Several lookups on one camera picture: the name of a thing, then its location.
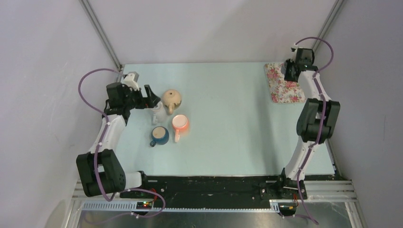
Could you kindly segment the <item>white translucent mug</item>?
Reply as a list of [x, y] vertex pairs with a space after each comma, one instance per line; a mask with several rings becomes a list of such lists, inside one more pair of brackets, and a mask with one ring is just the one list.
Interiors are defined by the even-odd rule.
[[161, 101], [151, 111], [153, 113], [152, 124], [157, 125], [166, 121], [168, 115]]

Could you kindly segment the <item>dark blue mug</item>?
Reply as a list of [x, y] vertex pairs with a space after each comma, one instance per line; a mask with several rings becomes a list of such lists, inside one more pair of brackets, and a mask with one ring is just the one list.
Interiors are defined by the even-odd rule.
[[157, 126], [151, 132], [150, 146], [165, 145], [169, 141], [169, 132], [165, 127]]

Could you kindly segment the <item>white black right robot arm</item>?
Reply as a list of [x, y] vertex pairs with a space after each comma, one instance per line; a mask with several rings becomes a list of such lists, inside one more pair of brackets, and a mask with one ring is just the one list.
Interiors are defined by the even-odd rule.
[[299, 83], [306, 102], [297, 120], [298, 142], [294, 153], [276, 182], [260, 184], [262, 200], [304, 198], [307, 166], [319, 146], [332, 137], [341, 108], [325, 92], [319, 69], [314, 65], [314, 51], [303, 47], [293, 47], [291, 51], [294, 55], [285, 61], [282, 72], [286, 81]]

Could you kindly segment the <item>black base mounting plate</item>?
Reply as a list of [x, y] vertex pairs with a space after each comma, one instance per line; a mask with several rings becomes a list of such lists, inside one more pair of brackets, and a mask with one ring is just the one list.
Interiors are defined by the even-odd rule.
[[166, 209], [269, 209], [261, 199], [261, 183], [274, 183], [277, 176], [147, 176], [140, 191], [120, 194], [123, 199], [154, 199]]

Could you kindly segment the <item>orange mug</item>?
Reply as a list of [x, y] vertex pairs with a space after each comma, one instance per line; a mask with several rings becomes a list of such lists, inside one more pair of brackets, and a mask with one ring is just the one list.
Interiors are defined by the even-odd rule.
[[178, 143], [181, 136], [188, 132], [190, 122], [187, 116], [178, 114], [172, 119], [172, 127], [174, 129], [174, 142]]

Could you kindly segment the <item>tan ceramic mug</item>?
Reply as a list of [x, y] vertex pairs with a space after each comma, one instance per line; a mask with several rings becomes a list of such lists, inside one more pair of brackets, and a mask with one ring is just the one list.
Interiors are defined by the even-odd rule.
[[182, 103], [182, 95], [175, 89], [169, 89], [164, 92], [162, 102], [167, 107], [168, 115], [172, 115], [174, 110], [178, 109]]

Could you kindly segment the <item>aluminium frame rail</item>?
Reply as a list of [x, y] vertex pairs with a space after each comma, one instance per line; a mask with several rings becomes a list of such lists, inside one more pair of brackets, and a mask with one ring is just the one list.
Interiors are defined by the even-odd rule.
[[158, 212], [286, 212], [309, 203], [357, 202], [350, 181], [307, 180], [298, 188], [277, 192], [274, 181], [260, 178], [159, 180], [148, 182], [149, 191], [116, 194], [108, 202], [101, 196], [87, 197], [80, 183], [73, 200], [85, 210]]

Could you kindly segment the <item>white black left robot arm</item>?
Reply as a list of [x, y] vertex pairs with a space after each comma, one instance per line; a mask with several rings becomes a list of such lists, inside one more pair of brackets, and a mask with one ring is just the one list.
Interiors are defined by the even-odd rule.
[[125, 172], [116, 154], [120, 136], [128, 124], [133, 109], [155, 108], [160, 102], [149, 85], [142, 91], [134, 90], [124, 83], [106, 86], [108, 99], [102, 116], [102, 127], [95, 143], [87, 153], [76, 158], [77, 169], [87, 197], [118, 193], [126, 189], [139, 198], [148, 196], [150, 184], [143, 179], [143, 171]]

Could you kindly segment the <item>floral pattern tray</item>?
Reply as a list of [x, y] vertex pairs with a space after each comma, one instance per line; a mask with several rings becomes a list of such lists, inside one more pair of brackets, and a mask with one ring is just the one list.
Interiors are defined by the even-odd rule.
[[299, 104], [306, 101], [304, 92], [297, 82], [286, 81], [281, 72], [283, 63], [270, 62], [264, 65], [271, 99], [277, 104]]

